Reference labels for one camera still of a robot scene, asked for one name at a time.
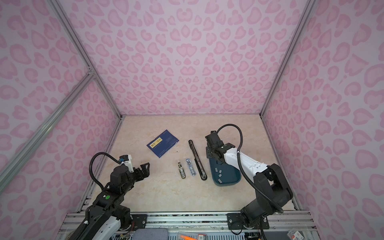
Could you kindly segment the aluminium frame corner post right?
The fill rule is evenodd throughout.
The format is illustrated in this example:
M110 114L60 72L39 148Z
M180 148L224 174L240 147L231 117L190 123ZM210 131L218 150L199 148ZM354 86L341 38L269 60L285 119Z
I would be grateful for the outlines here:
M272 100L272 97L276 91L276 88L277 88L280 80L282 79L286 68L289 65L291 57L293 56L295 49L296 49L298 43L300 42L300 38L302 37L302 35L305 31L305 28L308 25L308 22L309 22L312 14L313 14L313 11L317 7L318 2L319 1L316 1L316 0L310 0L310 1L306 2L305 8L303 10L303 14L299 18L298 25L297 25L295 31L293 32L291 40L289 41L289 44L288 44L288 47L285 51L284 57L280 63L278 71L277 71L275 78L272 82L271 88L267 94L266 101L265 101L265 103L262 107L262 110L260 112L260 118L261 119L263 119L266 115L268 106Z

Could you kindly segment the grey pad front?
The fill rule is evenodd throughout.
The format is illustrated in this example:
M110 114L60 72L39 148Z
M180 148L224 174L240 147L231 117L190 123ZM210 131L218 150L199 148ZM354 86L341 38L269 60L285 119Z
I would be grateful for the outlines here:
M138 229L133 234L132 240L168 240L169 233L166 229Z

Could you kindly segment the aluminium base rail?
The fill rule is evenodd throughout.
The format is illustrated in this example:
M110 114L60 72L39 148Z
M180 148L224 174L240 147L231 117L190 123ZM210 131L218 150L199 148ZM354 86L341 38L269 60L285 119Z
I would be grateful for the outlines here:
M179 232L205 234L209 240L252 239L260 226L240 226L239 212L133 212L134 225L126 231L119 230L119 222L108 220L96 231L97 240L132 239L138 229L165 229L170 240ZM319 234L308 211L286 211L268 216L263 221L263 231L269 240L287 240L288 233L299 232L306 240L318 240Z

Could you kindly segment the aluminium frame corner post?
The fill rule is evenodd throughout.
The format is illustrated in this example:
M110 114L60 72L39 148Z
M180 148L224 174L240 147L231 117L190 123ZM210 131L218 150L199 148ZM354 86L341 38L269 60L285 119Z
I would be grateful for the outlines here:
M117 116L119 120L123 118L123 114L120 112L120 110L117 107L117 104L112 98L112 95L108 91L106 85L103 83L102 78L100 77L98 71L96 70L95 65L93 64L88 52L86 51L86 48L84 47L81 39L79 38L78 34L76 33L68 15L66 14L65 10L63 9L63 6L61 5L60 1L56 0L48 0L48 4L51 6L53 12L57 16L60 24L64 28L65 32L67 33L69 39L71 40L72 44L74 45L75 49L77 50L78 54L80 55L81 59L87 66L89 72L95 76L95 81L101 90L102 94L106 98L107 103L112 108L113 112Z
M260 112L260 118L261 119L263 119L266 115L268 106L272 100L272 97L276 91L276 88L277 88L280 80L282 79L286 68L289 65L291 57L293 56L295 49L296 49L298 43L300 42L300 38L302 37L302 35L305 31L305 28L308 25L308 22L309 22L312 14L313 14L313 11L317 7L318 2L319 1L316 1L316 0L310 0L310 1L306 2L305 8L303 10L303 14L299 18L298 25L297 25L295 31L293 32L291 40L289 41L289 44L288 44L288 47L285 51L284 57L280 63L278 71L277 71L275 78L272 82L271 88L267 94L266 101L265 101L265 103L262 107L262 110Z

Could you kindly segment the aluminium frame corner post left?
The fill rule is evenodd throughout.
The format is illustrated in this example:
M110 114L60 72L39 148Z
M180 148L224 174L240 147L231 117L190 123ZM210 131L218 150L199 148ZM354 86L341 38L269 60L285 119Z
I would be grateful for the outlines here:
M119 120L123 118L123 114L120 112L120 110L117 107L117 104L112 98L112 95L108 91L106 85L103 83L102 78L100 77L98 71L96 70L95 65L93 64L88 52L86 51L86 48L84 47L81 39L79 38L78 34L76 33L68 15L66 14L65 10L63 9L63 6L61 5L60 1L56 0L48 0L48 4L51 6L53 12L57 16L60 24L64 28L65 32L67 33L69 39L71 40L72 44L74 45L75 49L77 50L78 54L80 55L81 59L87 66L89 72L95 76L95 81L101 90L102 94L106 98L107 103L112 108L113 112L117 116Z

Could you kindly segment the teal plastic tray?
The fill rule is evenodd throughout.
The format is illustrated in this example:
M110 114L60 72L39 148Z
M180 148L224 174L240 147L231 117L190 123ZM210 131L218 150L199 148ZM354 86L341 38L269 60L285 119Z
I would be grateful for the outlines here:
M212 179L215 185L227 187L237 184L242 179L241 172L228 164L209 159Z

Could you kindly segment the white tag front right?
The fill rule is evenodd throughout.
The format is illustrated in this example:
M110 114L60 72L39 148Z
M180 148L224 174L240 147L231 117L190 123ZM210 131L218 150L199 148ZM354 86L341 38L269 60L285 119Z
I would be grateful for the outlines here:
M287 236L291 240L305 240L304 236L298 230L295 230L295 229L290 230L287 233Z

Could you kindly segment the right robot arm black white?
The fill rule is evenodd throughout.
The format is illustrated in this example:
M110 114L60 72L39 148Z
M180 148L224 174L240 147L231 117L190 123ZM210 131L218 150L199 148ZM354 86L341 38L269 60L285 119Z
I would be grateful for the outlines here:
M221 140L219 132L226 127L238 130L240 134L238 146L225 144ZM240 210L238 221L234 224L240 224L247 229L255 227L261 229L268 216L284 212L283 207L294 195L282 168L277 164L261 163L242 153L244 137L240 127L225 124L205 136L205 139L208 157L238 169L256 192L256 198Z

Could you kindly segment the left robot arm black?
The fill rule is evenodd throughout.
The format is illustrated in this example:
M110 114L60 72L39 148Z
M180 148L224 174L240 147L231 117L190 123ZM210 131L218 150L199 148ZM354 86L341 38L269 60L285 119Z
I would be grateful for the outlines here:
M106 156L116 164L110 175L110 181L104 186L94 175L93 163L100 155ZM69 236L70 240L109 240L118 230L133 229L131 210L121 203L125 195L136 182L150 175L150 163L132 166L132 156L123 155L117 160L105 152L96 153L89 164L89 173L93 182L100 188L94 202L85 210L85 218Z

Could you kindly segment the orange handled tool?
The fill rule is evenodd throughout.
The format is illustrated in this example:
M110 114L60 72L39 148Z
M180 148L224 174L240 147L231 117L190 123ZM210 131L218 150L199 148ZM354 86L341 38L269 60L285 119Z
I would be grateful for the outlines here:
M178 240L207 240L208 235L200 233L179 232Z

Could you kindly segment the aluminium diagonal frame bar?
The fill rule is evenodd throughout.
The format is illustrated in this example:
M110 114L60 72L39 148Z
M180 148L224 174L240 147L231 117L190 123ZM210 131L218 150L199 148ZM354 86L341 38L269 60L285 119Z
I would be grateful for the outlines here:
M72 105L81 96L84 90L94 79L95 72L90 71L82 79L82 81L75 86L68 96L58 105L53 113L39 126L34 132L32 137L23 145L22 148L11 158L10 162L5 166L1 172L1 193L10 185L13 179L19 174L25 166L31 155L37 150L38 147L45 141L47 136L61 121L64 115L72 107Z

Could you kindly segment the blue book yellow label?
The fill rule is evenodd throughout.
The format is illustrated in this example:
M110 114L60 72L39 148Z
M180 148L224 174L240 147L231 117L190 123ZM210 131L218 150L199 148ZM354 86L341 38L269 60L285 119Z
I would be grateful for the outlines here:
M179 139L171 134L168 130L162 132L154 140L147 144L147 147L158 157L161 158L174 145L179 142Z

